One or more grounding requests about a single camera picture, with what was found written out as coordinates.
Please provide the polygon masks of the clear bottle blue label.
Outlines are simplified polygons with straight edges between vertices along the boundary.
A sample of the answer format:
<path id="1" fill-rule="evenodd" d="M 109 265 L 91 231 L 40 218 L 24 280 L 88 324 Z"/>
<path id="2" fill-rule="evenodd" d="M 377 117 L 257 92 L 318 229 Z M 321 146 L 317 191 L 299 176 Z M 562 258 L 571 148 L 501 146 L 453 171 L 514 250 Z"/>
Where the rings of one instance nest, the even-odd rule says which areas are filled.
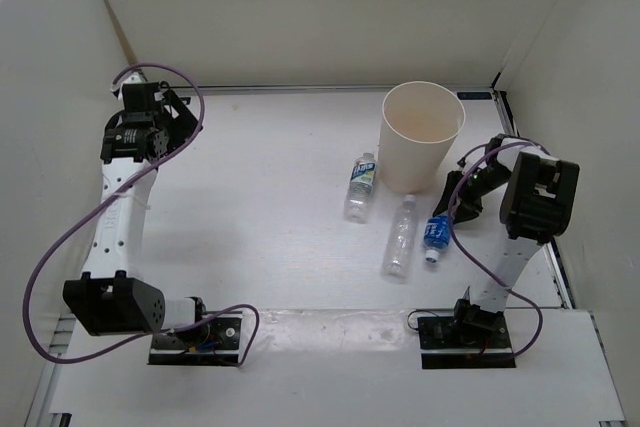
<path id="1" fill-rule="evenodd" d="M 447 250 L 450 242 L 448 216 L 441 214 L 428 220 L 424 235 L 425 261 L 436 264 Z"/>

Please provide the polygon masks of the clear bottle green white label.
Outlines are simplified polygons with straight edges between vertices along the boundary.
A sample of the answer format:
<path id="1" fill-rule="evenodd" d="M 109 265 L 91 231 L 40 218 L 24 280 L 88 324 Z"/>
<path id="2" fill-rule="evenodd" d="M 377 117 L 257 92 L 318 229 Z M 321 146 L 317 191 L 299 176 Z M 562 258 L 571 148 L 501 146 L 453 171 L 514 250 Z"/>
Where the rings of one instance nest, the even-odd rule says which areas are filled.
<path id="1" fill-rule="evenodd" d="M 344 216 L 347 220 L 365 223 L 373 197 L 377 169 L 375 156 L 363 153 L 354 162 L 344 201 Z"/>

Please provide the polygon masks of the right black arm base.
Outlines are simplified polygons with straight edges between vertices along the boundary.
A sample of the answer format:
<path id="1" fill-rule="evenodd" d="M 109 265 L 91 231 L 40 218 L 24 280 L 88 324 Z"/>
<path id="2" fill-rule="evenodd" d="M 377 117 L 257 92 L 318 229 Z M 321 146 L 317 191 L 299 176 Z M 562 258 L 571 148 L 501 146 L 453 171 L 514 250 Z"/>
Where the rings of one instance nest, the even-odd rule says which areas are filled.
<path id="1" fill-rule="evenodd" d="M 493 331 L 457 325 L 452 317 L 418 317 L 417 324 L 424 370 L 516 367 L 504 318 Z"/>

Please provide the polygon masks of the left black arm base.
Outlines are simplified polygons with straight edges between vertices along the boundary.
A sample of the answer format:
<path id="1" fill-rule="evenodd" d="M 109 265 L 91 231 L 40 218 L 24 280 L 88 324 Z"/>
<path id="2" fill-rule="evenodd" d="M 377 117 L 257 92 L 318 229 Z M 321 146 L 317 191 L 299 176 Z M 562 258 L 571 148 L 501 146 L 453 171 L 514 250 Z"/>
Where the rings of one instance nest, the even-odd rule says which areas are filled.
<path id="1" fill-rule="evenodd" d="M 147 363 L 152 366 L 231 367 L 239 362 L 243 314 L 232 311 L 206 326 L 152 336 Z"/>

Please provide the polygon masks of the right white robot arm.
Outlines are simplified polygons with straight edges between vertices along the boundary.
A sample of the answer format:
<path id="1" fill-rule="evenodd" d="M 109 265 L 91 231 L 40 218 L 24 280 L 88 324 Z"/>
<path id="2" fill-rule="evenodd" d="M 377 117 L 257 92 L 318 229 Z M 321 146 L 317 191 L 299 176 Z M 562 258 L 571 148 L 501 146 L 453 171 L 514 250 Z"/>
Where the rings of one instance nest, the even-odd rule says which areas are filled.
<path id="1" fill-rule="evenodd" d="M 493 266 L 483 269 L 490 280 L 479 293 L 466 292 L 456 302 L 449 322 L 452 340 L 470 347 L 485 332 L 500 328 L 508 297 L 530 258 L 566 231 L 580 167 L 551 156 L 531 140 L 505 134 L 484 146 L 477 166 L 465 164 L 461 159 L 459 168 L 449 172 L 433 211 L 444 216 L 448 226 L 478 218 L 482 198 L 506 188 L 499 209 L 505 234 L 499 238 Z"/>

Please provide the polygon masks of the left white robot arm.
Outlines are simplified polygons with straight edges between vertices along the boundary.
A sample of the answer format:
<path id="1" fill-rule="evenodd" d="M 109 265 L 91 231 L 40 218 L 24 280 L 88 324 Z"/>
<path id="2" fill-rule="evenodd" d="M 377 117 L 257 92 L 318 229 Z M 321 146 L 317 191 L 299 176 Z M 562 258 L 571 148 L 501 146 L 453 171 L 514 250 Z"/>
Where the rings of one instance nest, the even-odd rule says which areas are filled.
<path id="1" fill-rule="evenodd" d="M 139 270 L 155 164 L 185 144 L 197 119 L 165 82 L 124 84 L 120 92 L 123 109 L 108 121 L 100 154 L 109 204 L 98 216 L 81 276 L 65 282 L 63 299 L 93 336 L 176 328 L 186 345 L 197 347 L 211 326 L 197 299 L 171 299 Z"/>

